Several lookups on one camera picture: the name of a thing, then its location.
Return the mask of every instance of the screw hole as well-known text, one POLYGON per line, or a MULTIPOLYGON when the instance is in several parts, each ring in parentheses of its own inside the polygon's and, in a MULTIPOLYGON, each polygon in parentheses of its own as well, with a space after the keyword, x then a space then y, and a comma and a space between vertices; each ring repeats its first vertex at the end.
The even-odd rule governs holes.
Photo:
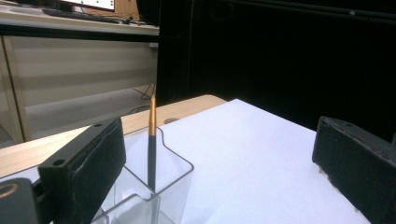
POLYGON ((64 160, 57 160, 52 165, 59 166, 59 165, 62 165, 62 164, 64 164, 64 160))

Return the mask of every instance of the computer screen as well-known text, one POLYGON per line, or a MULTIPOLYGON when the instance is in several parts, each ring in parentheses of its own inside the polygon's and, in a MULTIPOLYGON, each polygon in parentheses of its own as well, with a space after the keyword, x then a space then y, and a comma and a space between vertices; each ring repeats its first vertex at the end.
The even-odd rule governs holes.
POLYGON ((71 7, 88 7, 112 12, 115 10, 115 0, 56 0, 55 2, 71 7))

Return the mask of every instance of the wooden table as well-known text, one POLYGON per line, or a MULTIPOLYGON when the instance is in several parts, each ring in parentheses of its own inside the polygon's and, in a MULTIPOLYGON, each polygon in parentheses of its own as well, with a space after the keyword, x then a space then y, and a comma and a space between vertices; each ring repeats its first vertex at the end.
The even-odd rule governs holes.
MULTIPOLYGON (((157 125, 162 126, 168 120, 186 118, 187 116, 202 112, 211 107, 222 105, 225 102, 226 101, 212 95, 203 95, 158 107, 157 125)), ((122 117, 121 119, 123 132, 130 133, 148 126, 149 112, 143 111, 122 117)), ((11 175, 38 165, 87 128, 88 126, 18 144, 16 146, 1 148, 0 177, 11 175)))

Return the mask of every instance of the pencil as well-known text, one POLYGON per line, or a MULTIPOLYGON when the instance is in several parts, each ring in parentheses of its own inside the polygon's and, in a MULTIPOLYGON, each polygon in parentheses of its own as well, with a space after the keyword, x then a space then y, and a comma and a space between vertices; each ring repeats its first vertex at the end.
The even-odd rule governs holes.
POLYGON ((151 96, 148 119, 148 186, 155 192, 155 177, 157 164, 157 113, 155 94, 151 96))

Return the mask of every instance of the transparent box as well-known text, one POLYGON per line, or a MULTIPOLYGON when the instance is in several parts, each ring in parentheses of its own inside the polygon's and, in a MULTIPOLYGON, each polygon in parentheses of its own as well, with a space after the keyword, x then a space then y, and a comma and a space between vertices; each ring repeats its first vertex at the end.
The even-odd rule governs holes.
POLYGON ((180 223, 193 165, 164 143, 157 128, 156 189, 148 186, 148 129, 125 135, 127 162, 93 224, 180 223))

